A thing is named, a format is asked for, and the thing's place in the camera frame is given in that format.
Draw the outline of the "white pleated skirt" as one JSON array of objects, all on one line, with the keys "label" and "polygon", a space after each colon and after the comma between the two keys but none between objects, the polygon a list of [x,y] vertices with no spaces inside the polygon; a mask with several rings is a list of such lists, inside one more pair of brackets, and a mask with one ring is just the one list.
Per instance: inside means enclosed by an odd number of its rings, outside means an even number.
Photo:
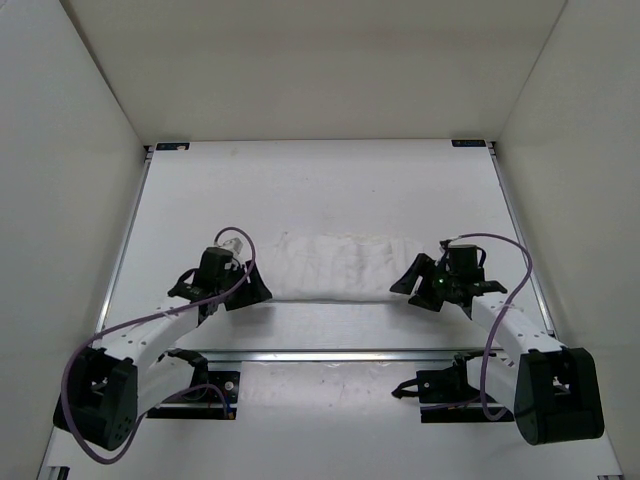
[{"label": "white pleated skirt", "polygon": [[389,303],[391,286],[424,244],[406,237],[285,232],[257,248],[257,266],[280,302]]}]

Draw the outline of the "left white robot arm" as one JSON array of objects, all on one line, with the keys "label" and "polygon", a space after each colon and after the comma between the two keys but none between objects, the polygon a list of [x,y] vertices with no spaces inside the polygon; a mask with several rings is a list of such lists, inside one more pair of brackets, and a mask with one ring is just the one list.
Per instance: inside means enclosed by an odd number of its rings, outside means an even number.
[{"label": "left white robot arm", "polygon": [[87,443],[114,451],[127,442],[144,413],[181,392],[197,398],[208,389],[203,355],[178,347],[218,308],[242,309],[271,299],[243,243],[214,243],[200,264],[169,290],[169,307],[151,320],[108,329],[82,347],[63,374],[53,424]]}]

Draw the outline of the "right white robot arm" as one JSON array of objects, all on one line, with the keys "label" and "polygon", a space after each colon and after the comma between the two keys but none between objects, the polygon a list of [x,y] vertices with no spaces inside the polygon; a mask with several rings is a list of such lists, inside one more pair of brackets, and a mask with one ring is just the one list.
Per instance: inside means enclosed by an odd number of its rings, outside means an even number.
[{"label": "right white robot arm", "polygon": [[393,391],[416,398],[424,423],[514,422],[530,445],[598,439],[605,430],[596,366],[530,320],[508,290],[485,275],[487,252],[444,240],[442,255],[420,253],[390,288],[411,305],[439,312],[451,304],[488,333],[484,348],[454,355],[442,370],[419,370]]}]

